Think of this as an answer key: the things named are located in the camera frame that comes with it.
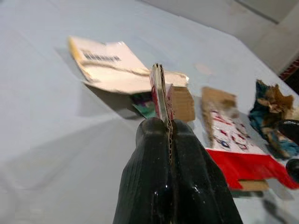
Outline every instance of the crumpled packaging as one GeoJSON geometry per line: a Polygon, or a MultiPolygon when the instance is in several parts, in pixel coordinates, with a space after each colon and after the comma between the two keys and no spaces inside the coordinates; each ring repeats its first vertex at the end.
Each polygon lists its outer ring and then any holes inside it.
{"type": "Polygon", "coordinates": [[[250,124],[283,158],[299,153],[299,146],[277,129],[280,120],[294,116],[293,101],[293,96],[282,95],[278,85],[268,86],[261,80],[256,81],[256,100],[249,113],[250,124]]]}
{"type": "MultiPolygon", "coordinates": [[[[124,42],[100,43],[71,36],[70,52],[81,69],[86,85],[108,92],[135,94],[150,92],[150,70],[124,42]]],[[[165,82],[186,87],[189,78],[181,73],[165,71],[165,82]]]]}

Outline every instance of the crumpled paper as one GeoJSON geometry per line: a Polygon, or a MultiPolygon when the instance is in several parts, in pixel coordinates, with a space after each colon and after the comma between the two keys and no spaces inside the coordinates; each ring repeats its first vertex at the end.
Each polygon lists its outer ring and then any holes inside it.
{"type": "Polygon", "coordinates": [[[299,146],[277,129],[278,121],[292,116],[293,101],[293,96],[282,95],[278,85],[267,86],[261,80],[256,81],[256,100],[249,113],[250,124],[284,158],[299,153],[299,146]]]}

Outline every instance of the black object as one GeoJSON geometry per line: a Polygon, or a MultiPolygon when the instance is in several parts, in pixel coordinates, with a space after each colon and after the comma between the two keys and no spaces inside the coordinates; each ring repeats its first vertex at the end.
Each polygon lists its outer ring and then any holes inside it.
{"type": "MultiPolygon", "coordinates": [[[[299,145],[299,121],[282,120],[278,123],[279,131],[299,145]]],[[[299,183],[299,159],[291,159],[286,164],[286,171],[291,178],[299,183]]]]}
{"type": "Polygon", "coordinates": [[[221,170],[188,125],[172,124],[172,161],[163,121],[152,118],[139,125],[113,223],[242,223],[221,170]]]}

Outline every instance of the white tabletop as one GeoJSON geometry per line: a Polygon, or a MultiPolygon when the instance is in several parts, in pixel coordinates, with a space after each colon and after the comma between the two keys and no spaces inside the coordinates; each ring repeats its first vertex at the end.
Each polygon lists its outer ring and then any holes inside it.
{"type": "MultiPolygon", "coordinates": [[[[124,41],[147,67],[188,75],[205,146],[203,86],[238,95],[245,120],[257,78],[295,95],[236,38],[138,1],[0,0],[1,224],[112,223],[143,118],[128,97],[81,83],[69,35],[124,41]]],[[[270,184],[234,194],[244,223],[299,223],[299,193],[270,184]]]]}

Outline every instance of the cardboard piece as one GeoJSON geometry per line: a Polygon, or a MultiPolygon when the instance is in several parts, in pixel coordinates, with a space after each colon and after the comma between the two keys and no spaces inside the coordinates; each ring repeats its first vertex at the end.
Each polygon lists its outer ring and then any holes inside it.
{"type": "Polygon", "coordinates": [[[211,141],[210,156],[223,171],[231,189],[268,189],[265,179],[275,178],[290,189],[299,189],[285,167],[262,151],[248,136],[239,119],[236,96],[208,87],[202,90],[202,111],[211,141]]]}
{"type": "MultiPolygon", "coordinates": [[[[69,48],[86,80],[84,83],[109,92],[134,94],[151,91],[150,70],[124,42],[99,43],[70,37],[69,48]]],[[[165,83],[186,87],[188,77],[165,71],[165,83]]]]}
{"type": "Polygon", "coordinates": [[[162,65],[155,64],[150,77],[153,101],[156,105],[156,114],[162,120],[166,117],[166,106],[171,119],[180,119],[189,122],[195,119],[194,100],[187,87],[178,87],[172,84],[163,84],[164,70],[162,65]]]}
{"type": "MultiPolygon", "coordinates": [[[[201,99],[202,114],[210,140],[210,147],[215,148],[213,117],[210,113],[211,106],[220,111],[223,107],[236,107],[236,96],[221,90],[204,87],[201,99]]],[[[263,191],[269,188],[266,180],[239,180],[239,183],[243,187],[242,191],[263,191]]]]}

